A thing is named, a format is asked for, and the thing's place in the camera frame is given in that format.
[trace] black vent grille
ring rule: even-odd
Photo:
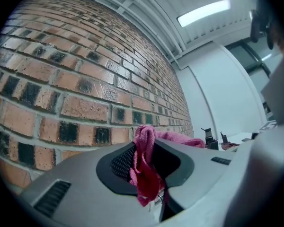
[[[133,155],[136,151],[136,146],[131,147],[123,154],[112,160],[110,168],[112,172],[125,181],[129,181],[129,169],[133,165]]]
[[[70,188],[71,183],[57,181],[35,204],[34,208],[51,218],[66,192]]]

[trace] pink towel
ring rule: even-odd
[[[130,169],[130,184],[138,188],[138,201],[142,206],[146,206],[150,201],[155,200],[159,191],[164,188],[164,181],[151,164],[155,138],[205,148],[205,143],[201,139],[192,139],[186,135],[171,131],[156,132],[150,125],[141,125],[133,139],[137,150],[133,156],[133,169]]]

